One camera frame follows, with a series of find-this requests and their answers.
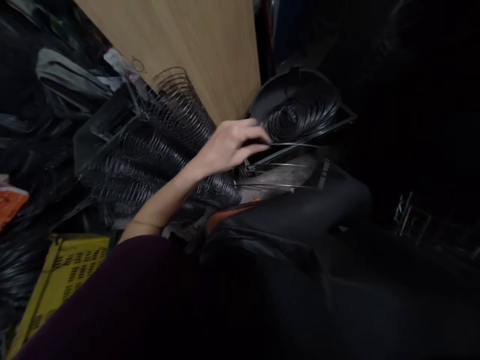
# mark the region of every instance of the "wooden board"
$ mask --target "wooden board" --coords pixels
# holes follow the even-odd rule
[[[252,0],[75,0],[152,87],[185,68],[216,124],[241,119],[260,88]]]

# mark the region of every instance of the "metal wire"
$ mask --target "metal wire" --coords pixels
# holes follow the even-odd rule
[[[341,105],[335,86],[328,82],[313,84],[274,106],[261,125],[274,142],[311,139],[333,124]]]
[[[126,158],[165,179],[174,177],[188,163],[179,146],[151,120],[138,121],[124,131],[120,148]],[[228,175],[215,174],[198,184],[193,198],[217,208],[227,208],[239,204],[242,196]]]
[[[122,137],[120,148],[126,158],[166,177],[175,176],[188,163],[180,146],[150,121],[136,121]]]
[[[103,209],[107,224],[114,220],[131,219],[142,205],[167,181],[141,169],[117,151],[88,166],[82,176],[84,185],[92,188],[92,196]],[[182,209],[177,221],[196,220],[205,212],[205,204],[218,208],[236,205],[241,200],[240,191],[225,174],[215,174],[202,180]]]
[[[154,79],[155,86],[146,98],[139,97],[140,107],[149,119],[161,124],[171,138],[195,155],[215,131],[185,70],[173,67]]]

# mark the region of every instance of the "maroon sleeve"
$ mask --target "maroon sleeve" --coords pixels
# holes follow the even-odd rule
[[[126,240],[16,359],[138,359],[152,330],[175,325],[187,306],[196,266],[160,236]]]

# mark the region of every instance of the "wire coil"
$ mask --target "wire coil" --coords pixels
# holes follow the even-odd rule
[[[161,72],[156,84],[144,97],[139,97],[143,112],[157,121],[165,132],[191,155],[195,155],[210,139],[215,124],[205,110],[195,89],[181,67]]]
[[[335,122],[341,105],[340,92],[334,85],[316,83],[274,106],[261,125],[274,142],[307,140]]]

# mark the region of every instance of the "metal spring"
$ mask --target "metal spring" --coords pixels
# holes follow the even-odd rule
[[[341,105],[340,93],[332,84],[309,86],[274,106],[261,125],[274,142],[311,139],[333,124]]]
[[[160,122],[165,131],[191,155],[195,155],[215,131],[195,89],[181,67],[173,67],[154,78],[156,84],[139,97],[143,112]]]
[[[174,143],[150,121],[137,121],[122,136],[120,148],[129,160],[142,164],[153,172],[172,178],[188,163]]]
[[[188,163],[187,157],[174,146],[158,126],[147,120],[139,121],[126,131],[120,147],[126,158],[170,179]],[[217,208],[227,208],[237,205],[242,196],[228,175],[215,174],[200,181],[193,198]]]

